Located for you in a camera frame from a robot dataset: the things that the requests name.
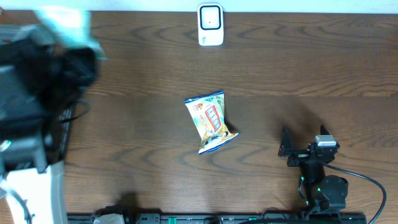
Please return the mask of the teal wet wipes pack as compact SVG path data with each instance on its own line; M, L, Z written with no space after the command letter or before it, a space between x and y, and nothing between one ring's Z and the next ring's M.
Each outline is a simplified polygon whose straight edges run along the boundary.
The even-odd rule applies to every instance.
M91 12L63 6L42 6L34 10L41 23L68 49L92 49L98 60L105 52L91 34Z

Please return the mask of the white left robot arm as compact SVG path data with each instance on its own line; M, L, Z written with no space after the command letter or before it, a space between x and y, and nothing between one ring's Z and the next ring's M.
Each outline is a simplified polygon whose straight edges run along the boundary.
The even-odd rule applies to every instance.
M66 223L65 156L75 107L97 79L88 47L1 46L1 196L15 223Z

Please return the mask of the yellow snack bag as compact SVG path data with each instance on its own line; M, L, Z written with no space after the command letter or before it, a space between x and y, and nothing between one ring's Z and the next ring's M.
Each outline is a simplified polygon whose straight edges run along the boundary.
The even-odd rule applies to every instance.
M184 103L201 137L199 155L216 151L239 135L225 123L223 90L187 98Z

